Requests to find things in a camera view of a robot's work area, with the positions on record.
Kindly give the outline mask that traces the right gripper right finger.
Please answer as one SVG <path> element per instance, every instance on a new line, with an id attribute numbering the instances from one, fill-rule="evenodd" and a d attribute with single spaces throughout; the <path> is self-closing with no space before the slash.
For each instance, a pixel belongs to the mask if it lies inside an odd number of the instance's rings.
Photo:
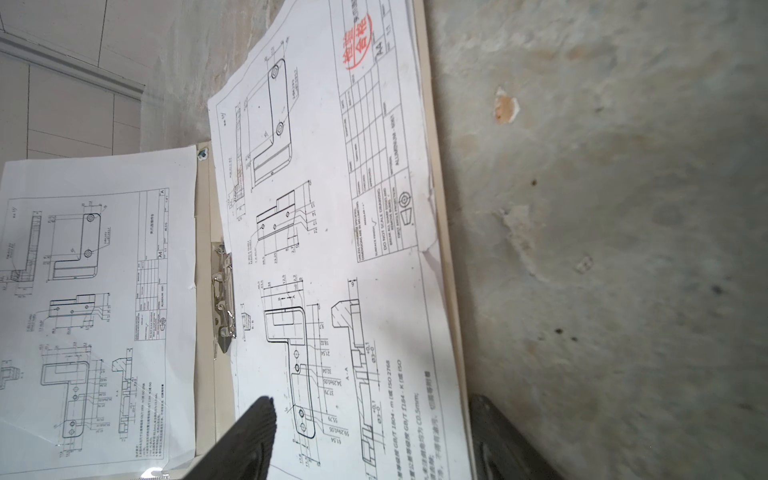
<path id="1" fill-rule="evenodd" d="M 564 479 L 488 397 L 472 395 L 469 411 L 478 479 Z"/>

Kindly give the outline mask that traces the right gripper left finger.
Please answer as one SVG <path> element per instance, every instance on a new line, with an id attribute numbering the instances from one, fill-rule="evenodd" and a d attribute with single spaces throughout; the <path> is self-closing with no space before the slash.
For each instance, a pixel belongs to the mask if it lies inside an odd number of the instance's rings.
<path id="1" fill-rule="evenodd" d="M 259 397 L 184 478 L 265 480 L 276 431 L 274 401 Z"/>

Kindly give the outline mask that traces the printed drawing sheet top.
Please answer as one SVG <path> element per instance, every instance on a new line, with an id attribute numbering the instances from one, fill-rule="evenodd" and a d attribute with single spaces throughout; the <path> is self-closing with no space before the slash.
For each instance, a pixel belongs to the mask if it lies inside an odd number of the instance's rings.
<path id="1" fill-rule="evenodd" d="M 10 161 L 1 177 L 1 475 L 195 454 L 197 151 Z"/>

